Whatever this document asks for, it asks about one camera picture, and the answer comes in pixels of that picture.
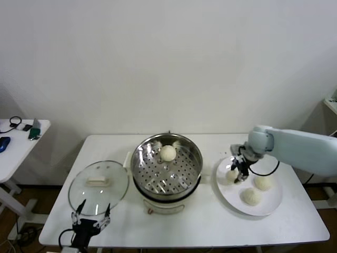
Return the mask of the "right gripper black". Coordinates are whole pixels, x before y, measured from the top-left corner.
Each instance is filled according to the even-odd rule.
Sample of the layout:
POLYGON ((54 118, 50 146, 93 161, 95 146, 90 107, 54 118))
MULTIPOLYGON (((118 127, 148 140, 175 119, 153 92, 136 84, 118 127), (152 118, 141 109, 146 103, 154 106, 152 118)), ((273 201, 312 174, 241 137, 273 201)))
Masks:
POLYGON ((260 160, 260 154, 255 152, 249 145, 239 145, 237 159, 233 157, 231 170, 238 171, 234 183, 244 182, 249 176, 249 167, 260 160))

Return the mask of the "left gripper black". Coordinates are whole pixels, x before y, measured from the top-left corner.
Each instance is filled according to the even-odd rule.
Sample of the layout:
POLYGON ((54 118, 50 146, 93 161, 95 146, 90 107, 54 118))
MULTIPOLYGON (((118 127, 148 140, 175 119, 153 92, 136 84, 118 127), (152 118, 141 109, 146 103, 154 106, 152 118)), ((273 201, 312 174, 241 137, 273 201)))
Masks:
POLYGON ((80 214, 84 208, 86 199, 72 212, 72 228, 75 237, 72 242, 73 248, 88 248, 90 239, 101 232, 101 228, 106 228, 110 224, 110 204, 108 204, 104 217, 100 221, 80 219, 80 214))

